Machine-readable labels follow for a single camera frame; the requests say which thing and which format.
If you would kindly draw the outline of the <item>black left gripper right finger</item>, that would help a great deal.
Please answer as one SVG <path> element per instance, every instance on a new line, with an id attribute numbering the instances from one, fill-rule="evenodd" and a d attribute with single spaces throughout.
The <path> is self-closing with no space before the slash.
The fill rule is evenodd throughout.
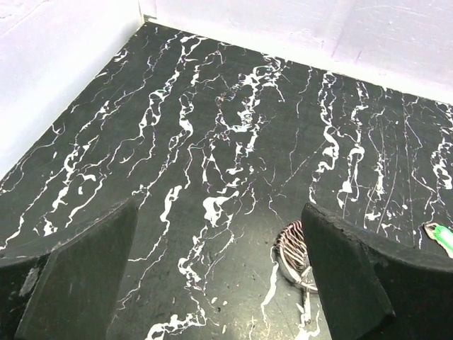
<path id="1" fill-rule="evenodd" d="M 451 339 L 452 260 L 307 203 L 309 260 L 332 339 Z"/>

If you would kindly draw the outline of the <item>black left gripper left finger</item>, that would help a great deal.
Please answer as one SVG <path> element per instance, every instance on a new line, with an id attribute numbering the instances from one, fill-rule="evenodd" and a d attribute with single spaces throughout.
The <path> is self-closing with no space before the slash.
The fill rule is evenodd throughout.
<path id="1" fill-rule="evenodd" d="M 130 198 L 92 220 L 2 250 L 1 338 L 104 339 L 137 220 Z"/>

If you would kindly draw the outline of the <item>large metal keyring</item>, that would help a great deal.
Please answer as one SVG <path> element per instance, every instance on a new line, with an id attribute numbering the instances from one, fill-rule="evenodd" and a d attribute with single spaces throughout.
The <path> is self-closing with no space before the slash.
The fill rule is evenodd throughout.
<path id="1" fill-rule="evenodd" d="M 276 238 L 275 248 L 294 284 L 303 290 L 303 300 L 300 306 L 302 323 L 309 324 L 311 322 L 310 296 L 312 293 L 317 293 L 318 288 L 314 280 L 309 279 L 312 266 L 301 220 L 290 222 L 280 231 Z"/>

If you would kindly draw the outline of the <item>key with green tag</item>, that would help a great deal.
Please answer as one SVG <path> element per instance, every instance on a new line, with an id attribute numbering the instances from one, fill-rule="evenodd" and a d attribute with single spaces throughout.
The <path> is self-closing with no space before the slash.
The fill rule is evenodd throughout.
<path id="1" fill-rule="evenodd" d="M 449 258 L 453 258 L 453 234 L 452 231 L 436 222 L 423 225 L 427 236 L 436 241 L 447 253 Z"/>

